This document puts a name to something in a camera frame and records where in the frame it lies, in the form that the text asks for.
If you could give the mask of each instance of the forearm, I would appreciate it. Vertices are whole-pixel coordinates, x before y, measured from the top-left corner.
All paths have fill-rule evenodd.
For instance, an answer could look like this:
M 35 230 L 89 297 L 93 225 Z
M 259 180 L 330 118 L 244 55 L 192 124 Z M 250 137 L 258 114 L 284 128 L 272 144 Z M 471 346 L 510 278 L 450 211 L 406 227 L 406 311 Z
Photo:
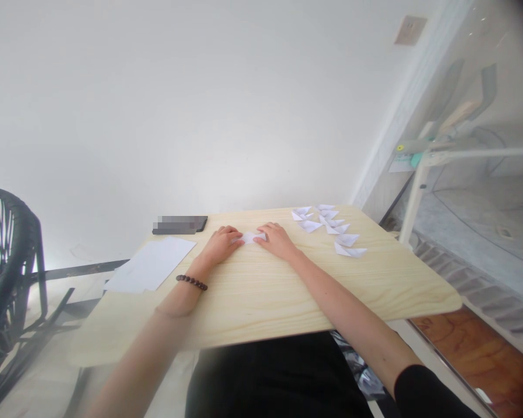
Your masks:
M 422 364 L 419 358 L 383 320 L 302 252 L 289 262 L 329 321 L 393 395 L 399 374 L 412 364 Z
M 196 259 L 187 276 L 206 282 L 210 268 Z M 87 417 L 145 415 L 189 328 L 190 313 L 201 290 L 178 282 L 159 304 L 138 337 L 122 357 Z

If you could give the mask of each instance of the stack of white paper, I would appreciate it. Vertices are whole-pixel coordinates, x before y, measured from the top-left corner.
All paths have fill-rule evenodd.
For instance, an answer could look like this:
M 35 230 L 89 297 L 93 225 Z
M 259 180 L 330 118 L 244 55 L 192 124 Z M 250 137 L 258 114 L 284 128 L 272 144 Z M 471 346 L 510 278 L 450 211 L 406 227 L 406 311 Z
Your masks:
M 311 213 L 311 214 L 308 213 L 310 208 L 311 208 L 311 206 L 293 209 L 291 211 L 292 219 L 294 219 L 295 221 L 305 221 L 307 219 L 310 219 L 313 215 L 313 213 Z
M 335 207 L 335 205 L 316 205 L 316 209 L 319 211 L 322 210 L 332 210 Z
M 344 219 L 325 219 L 322 215 L 320 215 L 320 222 L 324 225 L 336 227 L 342 224 L 344 221 Z
M 339 235 L 339 234 L 344 234 L 347 231 L 347 229 L 349 229 L 349 226 L 350 226 L 350 224 L 345 224 L 345 225 L 336 226 L 336 227 L 326 225 L 325 229 L 327 230 L 328 234 Z
M 323 216 L 325 219 L 333 219 L 339 211 L 323 210 L 320 211 L 320 216 Z
M 335 252 L 339 255 L 346 255 L 347 257 L 360 258 L 367 251 L 366 248 L 345 248 L 335 243 Z
M 313 221 L 302 221 L 302 222 L 297 222 L 298 223 L 298 226 L 301 227 L 302 229 L 304 229 L 306 232 L 313 232 L 315 231 L 316 229 L 318 229 L 319 227 L 322 226 L 322 224 L 318 223 L 318 222 L 313 222 Z
M 116 271 L 105 290 L 122 293 L 157 290 L 195 245 L 172 236 L 150 241 Z
M 359 234 L 341 234 L 335 238 L 335 242 L 345 247 L 351 247 L 359 236 Z

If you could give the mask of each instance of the hand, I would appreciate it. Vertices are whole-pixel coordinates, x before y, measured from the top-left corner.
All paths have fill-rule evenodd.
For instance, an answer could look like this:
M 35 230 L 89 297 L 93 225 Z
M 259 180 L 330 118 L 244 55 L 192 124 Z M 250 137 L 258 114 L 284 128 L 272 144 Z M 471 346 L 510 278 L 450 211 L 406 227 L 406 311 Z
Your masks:
M 292 243 L 281 225 L 268 222 L 260 226 L 257 230 L 266 233 L 267 241 L 261 238 L 254 238 L 254 241 L 273 255 L 285 261 L 290 261 L 294 256 L 300 253 L 300 250 Z
M 230 225 L 220 227 L 211 235 L 198 258 L 201 258 L 210 267 L 225 261 L 234 250 L 244 244 L 242 240 L 231 243 L 234 238 L 241 236 L 242 232 L 238 232 L 236 228 Z

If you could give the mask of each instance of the person's left hand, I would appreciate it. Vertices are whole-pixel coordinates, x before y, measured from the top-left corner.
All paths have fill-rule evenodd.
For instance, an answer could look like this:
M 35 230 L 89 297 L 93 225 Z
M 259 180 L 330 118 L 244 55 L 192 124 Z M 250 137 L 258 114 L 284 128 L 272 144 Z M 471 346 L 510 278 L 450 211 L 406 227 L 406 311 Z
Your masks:
M 209 266 L 215 266 L 215 264 L 225 261 L 234 250 L 244 244 L 242 240 L 231 243 L 234 238 L 241 236 L 242 232 L 238 232 L 235 227 L 222 226 L 211 235 L 198 257 L 201 257 Z

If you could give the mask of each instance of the person's right hand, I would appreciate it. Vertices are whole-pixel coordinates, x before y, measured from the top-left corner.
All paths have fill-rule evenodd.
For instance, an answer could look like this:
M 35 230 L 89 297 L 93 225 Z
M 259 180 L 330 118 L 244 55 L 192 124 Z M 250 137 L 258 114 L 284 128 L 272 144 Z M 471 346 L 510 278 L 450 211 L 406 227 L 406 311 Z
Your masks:
M 281 225 L 268 222 L 260 226 L 257 230 L 266 234 L 267 241 L 256 237 L 254 238 L 254 242 L 260 244 L 273 255 L 285 261 L 290 261 L 291 258 L 300 253 L 300 250 L 292 243 Z

